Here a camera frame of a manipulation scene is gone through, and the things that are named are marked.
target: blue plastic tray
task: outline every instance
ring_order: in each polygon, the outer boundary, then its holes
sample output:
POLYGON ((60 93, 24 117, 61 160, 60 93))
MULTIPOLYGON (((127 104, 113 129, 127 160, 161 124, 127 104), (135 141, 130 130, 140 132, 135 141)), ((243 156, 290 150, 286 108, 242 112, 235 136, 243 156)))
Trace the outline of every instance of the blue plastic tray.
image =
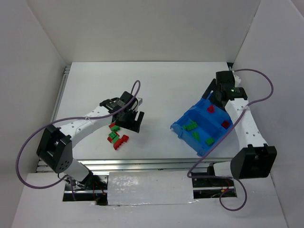
POLYGON ((194 106, 192 106, 185 114, 171 125, 171 129, 177 134, 178 138, 184 140, 190 147, 192 147, 198 156, 203 156, 232 126, 232 121, 227 112, 213 105, 214 112, 209 113, 207 108, 212 103, 207 99, 201 98, 194 106), (197 128, 186 131, 183 129, 184 125, 195 121, 197 128), (221 126, 224 121, 229 123, 229 127, 225 129, 221 126), (192 133, 199 134, 200 142, 193 138, 192 133), (212 137, 214 143, 207 145, 205 140, 212 137))

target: cable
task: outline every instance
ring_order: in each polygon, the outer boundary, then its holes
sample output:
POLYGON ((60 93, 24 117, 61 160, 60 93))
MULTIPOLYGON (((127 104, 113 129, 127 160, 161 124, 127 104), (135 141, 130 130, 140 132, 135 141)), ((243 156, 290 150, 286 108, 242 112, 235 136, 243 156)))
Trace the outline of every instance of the cable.
MULTIPOLYGON (((255 101, 252 101, 252 102, 249 102, 248 104, 247 104, 247 106, 246 107, 249 107, 249 106, 251 106, 251 105, 253 105, 253 104, 255 104, 255 103, 258 103, 258 102, 262 102, 262 101, 265 101, 265 100, 267 100, 268 98, 270 98, 271 96, 272 96, 272 94, 274 93, 274 86, 273 86, 273 84, 272 84, 272 82, 271 82, 271 80, 269 79, 269 77, 267 77, 264 73, 262 73, 262 72, 260 72, 260 71, 258 71, 258 70, 254 70, 254 69, 249 69, 249 68, 245 68, 245 69, 239 69, 239 70, 235 70, 234 72, 238 72, 238 71, 252 71, 252 72, 256 72, 256 73, 258 73, 258 74, 260 74, 260 75, 262 75, 268 82, 269 82, 269 84, 270 84, 270 87, 271 87, 271 92, 270 92, 270 94, 268 95, 268 96, 266 96, 266 97, 264 97, 264 98, 262 98, 262 99, 258 99, 258 100, 255 100, 255 101)), ((236 127, 236 125, 240 122, 240 120, 242 119, 242 117, 244 116, 244 114, 245 114, 245 111, 246 111, 246 107, 243 109, 243 111, 242 111, 242 113, 241 113, 241 115, 239 116, 239 118, 237 119, 237 121, 232 125, 232 127, 231 128, 229 128, 229 130, 224 134, 224 136, 223 137, 221 137, 218 141, 217 141, 217 143, 216 144, 214 144, 212 147, 211 147, 211 149, 207 152, 207 153, 205 153, 204 154, 204 156, 202 156, 190 169, 189 169, 189 171, 188 171, 188 173, 187 173, 187 177, 189 177, 189 178, 215 178, 215 179, 231 179, 231 180, 236 180, 237 182, 239 182, 240 183, 240 185, 242 186, 242 188, 243 188, 243 190, 244 190, 244 193, 245 193, 245 199, 244 199, 244 202, 243 202, 243 204, 240 206, 240 207, 238 207, 238 208, 236 208, 236 209, 230 209, 230 208, 227 208, 223 203, 222 203, 222 196, 224 195, 224 193, 226 193, 226 192, 229 192, 229 191, 233 191, 233 189, 230 189, 230 190, 227 190, 227 191, 224 191, 223 193, 221 193, 221 195, 219 196, 219 202, 220 202, 220 204, 222 205, 222 207, 223 208, 225 208, 226 210, 229 210, 229 211, 238 211, 238 210, 241 210, 244 206, 245 206, 245 204, 246 204, 246 202, 247 202, 247 191, 246 191, 246 189, 245 189, 245 186, 243 185, 243 183, 240 181, 240 180, 238 180, 238 179, 235 179, 235 178, 233 178, 233 177, 220 177, 220 176, 191 176, 191 172, 194 170, 194 168, 198 165, 198 164, 200 164, 201 163, 201 161, 202 160, 204 160, 226 137, 227 137, 227 135, 229 135, 229 133, 236 127)))
MULTIPOLYGON (((90 117, 91 120, 98 120, 98 119, 103 119, 103 118, 107 118, 107 117, 110 117, 112 115, 115 115, 119 112, 121 112, 122 110, 124 110, 126 107, 128 107, 131 102, 136 98, 139 90, 140 90, 140 87, 141 87, 141 82, 139 80, 136 80, 133 84, 133 87, 132 87, 132 90, 131 90, 131 93, 133 92, 134 88, 135 88, 135 85, 136 83, 138 83, 138 87, 137 87, 137 90, 134 94, 134 96, 131 98, 131 100, 124 106, 122 107, 121 109, 111 113, 111 114, 108 114, 108 115, 104 115, 104 116, 98 116, 98 117, 90 117)), ((63 176, 60 180, 58 180, 57 182, 53 183, 53 184, 50 184, 50 185, 47 185, 47 186, 34 186, 34 185, 31 185, 29 183, 27 183, 22 177, 21 177, 21 174, 20 174, 20 171, 19 171, 19 161, 20 161, 20 157, 21 157, 21 154, 25 148, 25 146, 29 143, 29 141, 36 135, 38 134, 40 131, 42 131, 43 129, 47 128, 48 126, 52 125, 52 124, 56 124, 56 123, 59 123, 59 122, 62 122, 62 121, 66 121, 66 120, 86 120, 87 118, 86 117, 83 117, 83 116, 78 116, 78 117, 67 117, 67 118, 63 118, 63 119, 59 119, 59 120, 55 120, 55 121, 52 121, 51 123, 47 124, 47 125, 44 125, 42 127, 40 127, 39 129, 37 129, 33 134, 31 134, 29 136, 29 138, 27 138, 27 140, 23 143, 23 145, 21 146, 20 150, 19 150, 19 153, 17 155, 17 158, 16 158, 16 163, 15 163, 15 170, 16 170, 16 174, 17 174, 17 177, 18 179, 27 187, 29 188, 32 188, 32 189, 47 189, 47 188, 51 188, 57 184, 59 184, 64 178, 68 177, 68 175, 65 175, 63 176)))
POLYGON ((72 177, 69 176, 69 179, 70 179, 70 184, 71 184, 72 196, 73 196, 74 201, 76 201, 76 197, 75 197, 75 193, 74 193, 74 189, 73 189, 72 177))
POLYGON ((95 187, 94 187, 94 183, 93 183, 93 199, 94 199, 94 201, 96 201, 96 197, 94 195, 94 189, 95 189, 95 187))

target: white wall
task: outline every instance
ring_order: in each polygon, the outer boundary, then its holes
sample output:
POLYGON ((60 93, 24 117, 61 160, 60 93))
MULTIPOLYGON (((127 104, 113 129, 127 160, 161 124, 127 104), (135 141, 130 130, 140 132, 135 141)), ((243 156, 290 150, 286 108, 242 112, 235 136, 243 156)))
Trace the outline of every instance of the white wall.
MULTIPOLYGON (((0 3, 0 221, 13 221, 23 185, 15 159, 25 139, 50 120, 64 62, 24 0, 0 3)), ((26 178, 37 164, 38 139, 20 164, 26 178)))
POLYGON ((304 1, 303 0, 291 0, 299 12, 304 16, 304 1))
POLYGON ((27 0, 67 63, 234 61, 260 0, 27 0))
MULTIPOLYGON (((290 228, 302 227, 304 214, 303 38, 304 18, 290 0, 262 0, 234 65, 261 70, 273 81, 273 97, 252 112, 267 142, 277 148, 272 176, 290 228)), ((250 100, 269 93, 263 77, 240 75, 250 100)))

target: green block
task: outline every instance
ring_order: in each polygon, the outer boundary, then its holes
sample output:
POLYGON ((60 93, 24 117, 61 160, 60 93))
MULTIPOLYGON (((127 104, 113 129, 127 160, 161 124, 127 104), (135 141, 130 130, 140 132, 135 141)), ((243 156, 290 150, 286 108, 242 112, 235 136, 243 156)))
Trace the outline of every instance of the green block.
POLYGON ((193 138, 195 138, 197 141, 200 142, 200 137, 199 137, 199 133, 198 132, 193 132, 192 136, 193 136, 193 138))
POLYGON ((109 136, 113 140, 117 136, 117 134, 115 134, 115 132, 111 132, 111 133, 109 133, 109 136))
POLYGON ((112 139, 112 144, 114 144, 117 140, 119 140, 118 135, 116 135, 116 137, 112 139))
POLYGON ((112 132, 117 132, 117 131, 119 131, 120 130, 120 127, 119 126, 113 126, 113 127, 111 127, 111 131, 112 132))
POLYGON ((206 139, 205 140, 205 143, 208 145, 208 146, 210 146, 211 144, 213 144, 214 143, 214 140, 213 140, 213 138, 208 138, 208 139, 206 139))
POLYGON ((191 130, 197 128, 197 127, 198 127, 197 123, 196 122, 192 122, 189 125, 187 125, 187 131, 191 131, 191 130))

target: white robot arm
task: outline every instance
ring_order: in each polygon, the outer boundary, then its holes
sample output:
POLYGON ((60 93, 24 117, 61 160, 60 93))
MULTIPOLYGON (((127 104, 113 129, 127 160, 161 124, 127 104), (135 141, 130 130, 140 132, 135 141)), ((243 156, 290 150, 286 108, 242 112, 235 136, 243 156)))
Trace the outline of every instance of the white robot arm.
POLYGON ((83 164, 73 158, 72 149, 82 139, 96 131, 115 122, 115 125, 139 132, 143 119, 143 112, 139 112, 137 120, 138 106, 143 100, 136 97, 129 106, 115 115, 105 118, 97 118, 109 115, 124 107, 133 96, 124 92, 120 98, 108 99, 85 115, 83 119, 73 121, 66 125, 55 127, 50 125, 44 130, 37 155, 55 172, 65 173, 80 184, 90 186, 93 181, 99 181, 97 176, 83 164))
POLYGON ((212 104, 226 111, 234 124, 245 110, 244 116, 236 125, 239 152, 230 162, 231 174, 236 179, 263 178, 270 173, 276 158, 274 146, 268 146, 253 119, 247 94, 238 87, 240 80, 232 71, 216 73, 202 96, 212 104))

